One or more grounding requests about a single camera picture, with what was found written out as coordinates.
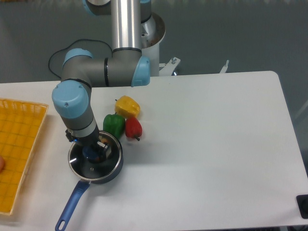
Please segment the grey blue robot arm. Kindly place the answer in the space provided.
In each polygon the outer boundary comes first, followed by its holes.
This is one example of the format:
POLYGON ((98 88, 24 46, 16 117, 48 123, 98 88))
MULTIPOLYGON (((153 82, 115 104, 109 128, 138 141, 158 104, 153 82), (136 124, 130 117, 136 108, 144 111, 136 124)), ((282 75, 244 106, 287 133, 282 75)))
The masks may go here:
POLYGON ((111 16, 112 56, 94 59, 87 50, 70 50, 52 101, 66 126, 68 140, 80 145, 88 160, 99 162, 106 158, 108 147, 100 144, 91 91, 95 87, 149 84, 150 61, 142 54, 141 25, 151 18, 152 9, 149 0, 85 0, 83 5, 94 15, 111 16))

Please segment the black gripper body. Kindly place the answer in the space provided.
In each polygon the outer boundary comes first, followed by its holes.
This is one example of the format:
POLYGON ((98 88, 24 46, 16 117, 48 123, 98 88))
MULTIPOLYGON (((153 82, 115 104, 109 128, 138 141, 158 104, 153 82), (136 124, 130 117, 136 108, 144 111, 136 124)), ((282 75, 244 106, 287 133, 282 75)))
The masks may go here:
POLYGON ((85 137, 77 137, 73 135, 73 132, 69 132, 70 137, 73 143, 75 145, 80 147, 85 146, 95 146, 97 142, 99 141, 99 130, 97 128, 94 129, 94 131, 85 137))

